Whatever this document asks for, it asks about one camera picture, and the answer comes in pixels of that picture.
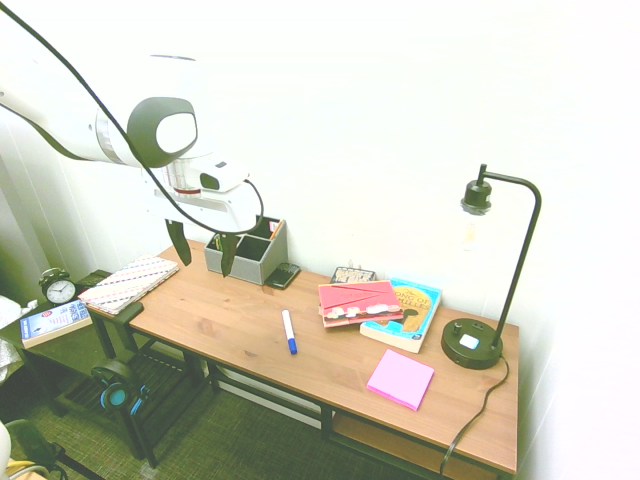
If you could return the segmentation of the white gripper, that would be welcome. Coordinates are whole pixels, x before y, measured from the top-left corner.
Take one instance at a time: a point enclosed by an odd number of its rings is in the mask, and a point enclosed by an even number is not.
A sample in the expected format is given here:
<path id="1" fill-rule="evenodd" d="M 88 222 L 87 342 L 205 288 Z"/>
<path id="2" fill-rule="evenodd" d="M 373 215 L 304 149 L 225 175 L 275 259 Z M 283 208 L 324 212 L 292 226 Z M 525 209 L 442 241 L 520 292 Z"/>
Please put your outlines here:
<path id="1" fill-rule="evenodd" d="M 147 210 L 166 219 L 170 240 L 184 266 L 191 264 L 192 254 L 181 222 L 226 232 L 255 226 L 260 200 L 248 180 L 247 173 L 234 167 L 163 167 L 142 173 Z M 227 277 L 240 238 L 221 233 L 219 240 L 221 274 Z"/>

